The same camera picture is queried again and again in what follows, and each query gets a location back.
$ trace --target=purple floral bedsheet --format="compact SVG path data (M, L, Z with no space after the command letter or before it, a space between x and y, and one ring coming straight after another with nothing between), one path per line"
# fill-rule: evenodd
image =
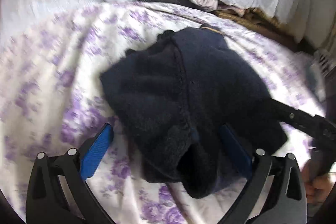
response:
M87 182L117 223L219 221L245 180L202 199L191 198L180 183L144 181L139 152L128 142L118 118L103 101L98 79L102 71L124 57L127 49L145 49L164 30L199 27L204 22L221 28L229 47L251 64L275 99L323 115L304 85L294 55L230 20L155 3L92 4L56 14L12 37L0 53L0 188L22 219L37 153L63 154L71 147L79 147L109 122L115 130L114 143ZM309 158L309 138L290 126L284 128L289 141L276 154L292 152L302 166ZM265 195L253 214L258 213ZM66 196L73 212L80 215L69 190Z

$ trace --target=bed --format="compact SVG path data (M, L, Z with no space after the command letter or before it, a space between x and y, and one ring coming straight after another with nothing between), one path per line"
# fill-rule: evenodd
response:
M263 7L283 22L298 17L300 36L308 17L304 8L310 0L222 1L242 8ZM273 98L312 115L324 115L305 85L293 52L210 13L124 0L0 0L0 6L0 189L23 220L37 153L60 155L79 147L105 122L114 126L115 142L87 182L114 221L217 223L227 212L244 180L202 199L189 197L179 183L147 183L141 178L139 152L102 99L99 74L123 58L127 49L149 47L164 30L203 23L220 28L229 47L256 70ZM283 128L289 141L276 155L292 152L302 167L309 158L310 138L285 124ZM268 187L251 217L259 213ZM66 196L78 214L69 190Z
M104 103L98 80L99 73L122 58L125 50L148 47L166 29L199 27L204 22L226 34L229 46L259 73L275 99L323 115L304 85L293 53L229 20L178 5L139 2L93 4L55 14L13 37L1 57L0 186L22 219L36 154L65 153L110 122L116 140L88 184L115 221L217 223L245 181L202 199L190 198L179 183L145 182L138 154ZM289 126L284 129L290 141L277 155L292 152L303 166L310 139Z

